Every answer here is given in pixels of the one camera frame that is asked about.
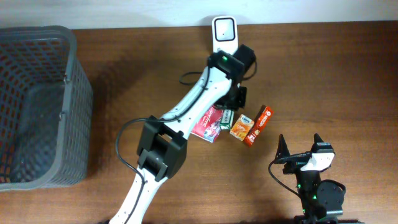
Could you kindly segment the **green gum pack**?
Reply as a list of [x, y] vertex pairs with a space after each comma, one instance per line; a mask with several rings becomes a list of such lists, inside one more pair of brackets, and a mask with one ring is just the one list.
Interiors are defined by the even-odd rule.
[[222, 130], [225, 129], [230, 130], [232, 128], [233, 118], [234, 118], [233, 110], [224, 110], [220, 121], [220, 128]]

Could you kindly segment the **orange tissue pack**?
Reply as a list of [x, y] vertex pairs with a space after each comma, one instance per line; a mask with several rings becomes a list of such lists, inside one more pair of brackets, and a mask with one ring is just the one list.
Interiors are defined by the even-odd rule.
[[241, 114], [230, 129], [229, 133], [236, 139], [243, 141], [253, 126], [254, 121], [251, 118]]

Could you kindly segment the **red Nescafe sachet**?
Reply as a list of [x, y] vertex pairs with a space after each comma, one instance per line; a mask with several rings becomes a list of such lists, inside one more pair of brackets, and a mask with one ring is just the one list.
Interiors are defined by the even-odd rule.
[[267, 123], [269, 122], [270, 118], [274, 114], [273, 110], [270, 106], [262, 105], [261, 109], [259, 110], [253, 127], [250, 129], [246, 137], [244, 138], [243, 142], [247, 146], [252, 146], [258, 135], [262, 132], [262, 130], [266, 127]]

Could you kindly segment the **purple red Carefree pack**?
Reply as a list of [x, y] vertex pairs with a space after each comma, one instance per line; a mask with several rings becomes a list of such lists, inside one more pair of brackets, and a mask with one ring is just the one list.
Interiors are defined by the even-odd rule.
[[211, 107], [202, 118], [198, 120], [191, 133], [213, 143], [221, 132], [220, 123], [222, 116], [222, 110]]

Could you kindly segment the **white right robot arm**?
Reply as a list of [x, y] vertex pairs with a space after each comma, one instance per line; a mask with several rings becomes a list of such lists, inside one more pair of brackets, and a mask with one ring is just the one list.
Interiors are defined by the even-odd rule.
[[331, 167], [335, 157], [332, 145], [314, 134], [311, 150], [291, 154], [283, 135], [279, 136], [275, 159], [270, 163], [283, 164], [283, 174], [296, 177], [296, 190], [277, 181], [301, 201], [303, 215], [294, 217], [295, 223], [338, 223], [343, 214], [342, 204], [346, 187], [334, 180], [321, 180], [320, 174]]

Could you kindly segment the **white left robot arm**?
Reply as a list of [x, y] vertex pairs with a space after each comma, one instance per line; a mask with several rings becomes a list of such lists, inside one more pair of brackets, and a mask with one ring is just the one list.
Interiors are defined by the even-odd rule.
[[142, 118], [137, 147], [137, 166], [122, 163], [136, 176], [121, 208], [109, 223], [142, 223], [161, 185], [181, 168], [187, 156], [192, 129], [211, 108], [237, 111], [244, 108], [247, 89], [241, 86], [246, 72], [256, 63], [253, 49], [242, 44], [233, 53], [212, 53], [192, 89], [160, 118]]

